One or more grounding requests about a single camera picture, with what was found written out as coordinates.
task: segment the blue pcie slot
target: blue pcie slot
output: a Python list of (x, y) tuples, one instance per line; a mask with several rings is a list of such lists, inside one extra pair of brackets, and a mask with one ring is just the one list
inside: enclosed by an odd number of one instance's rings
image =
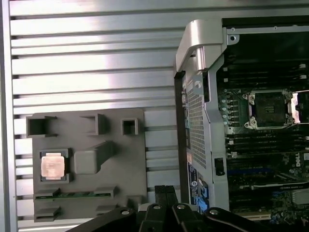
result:
[(209, 198), (208, 185), (201, 179), (199, 179), (198, 181), (199, 181), (200, 194), (202, 195), (202, 197), (208, 199)]
[(197, 210), (199, 213), (203, 214), (206, 210), (209, 209), (209, 202), (203, 197), (197, 197)]
[(252, 169), (238, 169), (238, 170), (228, 170), (228, 175), (236, 174), (254, 174), (254, 173), (272, 173), (273, 170), (270, 168), (252, 168)]

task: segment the cpu socket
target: cpu socket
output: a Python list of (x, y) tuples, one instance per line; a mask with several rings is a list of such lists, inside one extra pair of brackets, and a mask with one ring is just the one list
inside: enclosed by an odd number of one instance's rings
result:
[(248, 100), (249, 121), (245, 128), (252, 130), (282, 129), (293, 125), (292, 92), (286, 89), (257, 90), (243, 94)]

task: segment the sticker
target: sticker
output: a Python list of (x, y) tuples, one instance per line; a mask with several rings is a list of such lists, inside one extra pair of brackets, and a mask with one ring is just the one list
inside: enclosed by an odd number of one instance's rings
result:
[(197, 186), (197, 181), (192, 181), (191, 185), (196, 187)]
[(187, 152), (187, 161), (188, 163), (192, 164), (192, 155), (189, 152)]
[(304, 160), (309, 160), (309, 153), (304, 153)]
[(188, 163), (188, 181), (189, 181), (190, 204), (197, 204), (197, 198), (198, 198), (197, 171), (190, 163)]

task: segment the screw hole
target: screw hole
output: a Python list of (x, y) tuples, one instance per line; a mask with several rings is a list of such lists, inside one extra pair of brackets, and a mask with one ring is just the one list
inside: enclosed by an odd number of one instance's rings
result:
[(195, 81), (194, 86), (196, 88), (202, 88), (202, 83), (200, 81)]

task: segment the black mounting arm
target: black mounting arm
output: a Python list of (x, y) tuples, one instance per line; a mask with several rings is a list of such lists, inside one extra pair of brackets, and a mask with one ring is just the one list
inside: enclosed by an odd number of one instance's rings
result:
[(266, 232), (268, 228), (221, 208), (210, 208), (204, 215), (178, 203), (173, 186), (155, 187), (156, 203), (147, 211), (116, 208), (83, 223), (69, 232)]

